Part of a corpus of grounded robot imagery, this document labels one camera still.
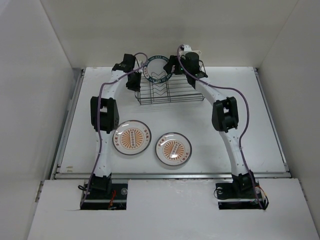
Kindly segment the rearmost teal lettered plate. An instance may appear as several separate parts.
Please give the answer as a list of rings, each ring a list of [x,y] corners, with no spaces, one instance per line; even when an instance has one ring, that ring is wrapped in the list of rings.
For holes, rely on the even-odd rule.
[[[167,82],[172,73],[167,73],[164,66],[169,62],[169,58],[163,55],[153,55],[149,57],[142,69],[143,76],[153,84]]]

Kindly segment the red rim plate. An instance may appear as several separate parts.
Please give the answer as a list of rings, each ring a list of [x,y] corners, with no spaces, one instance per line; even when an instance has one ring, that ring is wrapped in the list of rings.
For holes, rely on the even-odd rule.
[[[112,137],[115,150],[126,156],[144,152],[151,140],[150,128],[144,122],[133,119],[120,123]]]

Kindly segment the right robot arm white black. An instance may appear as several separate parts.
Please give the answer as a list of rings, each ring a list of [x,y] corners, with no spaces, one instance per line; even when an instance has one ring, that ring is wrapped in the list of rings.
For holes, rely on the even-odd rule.
[[[256,182],[250,170],[242,148],[242,138],[249,127],[250,112],[248,101],[239,90],[232,87],[215,86],[203,80],[206,72],[201,71],[200,58],[196,52],[189,51],[184,57],[171,55],[163,67],[167,74],[184,74],[188,84],[201,93],[212,105],[211,122],[221,136],[231,166],[232,193],[237,198],[257,198]],[[238,104],[234,96],[226,96],[221,90],[238,93],[245,103],[246,123],[242,133],[238,131]]]

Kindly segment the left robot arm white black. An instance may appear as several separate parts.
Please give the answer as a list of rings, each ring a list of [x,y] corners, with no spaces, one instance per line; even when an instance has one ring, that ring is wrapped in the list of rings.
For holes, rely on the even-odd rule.
[[[134,83],[133,90],[140,87],[141,69],[145,63],[137,63],[140,53],[126,53],[120,63],[111,69],[109,81],[104,82],[98,96],[90,99],[90,120],[97,136],[97,153],[85,194],[96,193],[107,198],[112,192],[112,163],[109,157],[112,138],[120,123],[116,98],[126,84]]]

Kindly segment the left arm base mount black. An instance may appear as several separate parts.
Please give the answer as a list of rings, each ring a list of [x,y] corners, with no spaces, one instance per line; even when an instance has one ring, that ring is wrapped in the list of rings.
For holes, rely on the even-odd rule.
[[[127,209],[127,183],[113,183],[111,190],[108,191],[89,190],[87,196],[85,196],[87,185],[86,183],[84,186],[78,186],[82,190],[80,210],[122,211]]]

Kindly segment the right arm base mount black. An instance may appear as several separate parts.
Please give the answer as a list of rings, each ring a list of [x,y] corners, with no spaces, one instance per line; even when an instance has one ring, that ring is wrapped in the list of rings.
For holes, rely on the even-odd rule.
[[[254,189],[251,183],[248,189],[240,190],[233,182],[224,181],[215,184],[213,194],[220,210],[266,210],[270,202],[259,182]]]

